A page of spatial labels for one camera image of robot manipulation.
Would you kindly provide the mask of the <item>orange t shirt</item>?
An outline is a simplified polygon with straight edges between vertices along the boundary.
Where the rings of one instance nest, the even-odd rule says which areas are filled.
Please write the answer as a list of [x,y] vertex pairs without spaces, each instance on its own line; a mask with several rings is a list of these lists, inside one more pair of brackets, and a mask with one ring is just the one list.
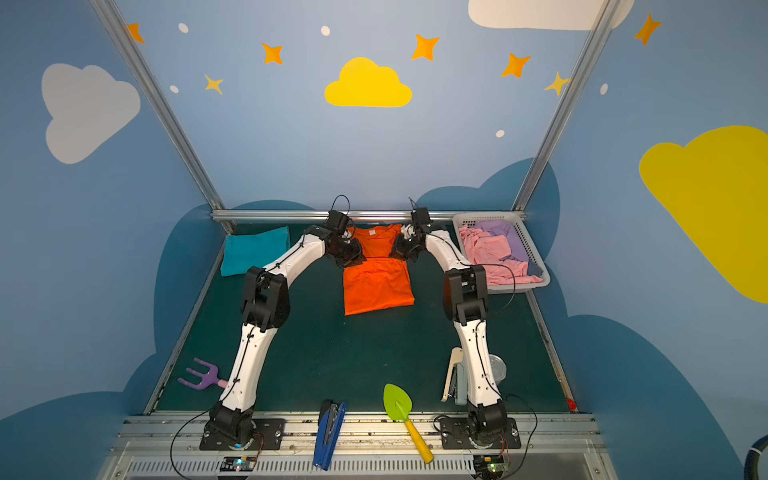
[[344,269],[346,316],[414,304],[407,264],[390,256],[401,232],[402,226],[398,224],[354,232],[353,238],[360,242],[365,260]]

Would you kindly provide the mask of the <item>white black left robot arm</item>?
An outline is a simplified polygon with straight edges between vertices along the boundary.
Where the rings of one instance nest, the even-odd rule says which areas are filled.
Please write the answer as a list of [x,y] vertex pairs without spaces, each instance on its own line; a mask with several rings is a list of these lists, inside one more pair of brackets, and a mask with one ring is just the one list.
[[241,339],[227,386],[210,409],[202,450],[245,450],[255,437],[253,412],[267,353],[290,315],[289,288],[312,263],[328,256],[340,267],[362,263],[360,242],[346,220],[311,226],[285,254],[245,276]]

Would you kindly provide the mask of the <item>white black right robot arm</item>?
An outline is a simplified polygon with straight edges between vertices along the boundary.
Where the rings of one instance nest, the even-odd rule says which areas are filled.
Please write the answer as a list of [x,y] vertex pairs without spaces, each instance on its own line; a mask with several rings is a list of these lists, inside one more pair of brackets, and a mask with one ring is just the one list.
[[403,226],[392,254],[415,259],[426,251],[444,272],[443,309],[461,344],[467,375],[468,428],[479,445],[489,444],[507,430],[507,411],[491,368],[487,344],[489,294],[485,269],[461,253],[445,230],[424,232]]

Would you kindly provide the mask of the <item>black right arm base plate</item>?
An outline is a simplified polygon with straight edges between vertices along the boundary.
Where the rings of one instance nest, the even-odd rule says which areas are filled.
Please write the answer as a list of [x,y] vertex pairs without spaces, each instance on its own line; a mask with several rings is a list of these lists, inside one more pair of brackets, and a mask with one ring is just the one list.
[[522,448],[522,440],[514,419],[509,418],[507,429],[489,440],[477,441],[470,435],[466,417],[439,415],[433,425],[437,428],[442,448],[445,450],[501,450],[502,448],[518,450]]

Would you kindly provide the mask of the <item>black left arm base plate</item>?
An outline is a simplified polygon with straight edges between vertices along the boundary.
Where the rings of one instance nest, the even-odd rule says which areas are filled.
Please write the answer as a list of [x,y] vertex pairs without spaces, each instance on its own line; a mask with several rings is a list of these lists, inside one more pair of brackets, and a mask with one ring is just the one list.
[[214,426],[206,425],[199,449],[201,451],[279,450],[284,429],[285,420],[282,418],[251,419],[238,430],[235,436]]

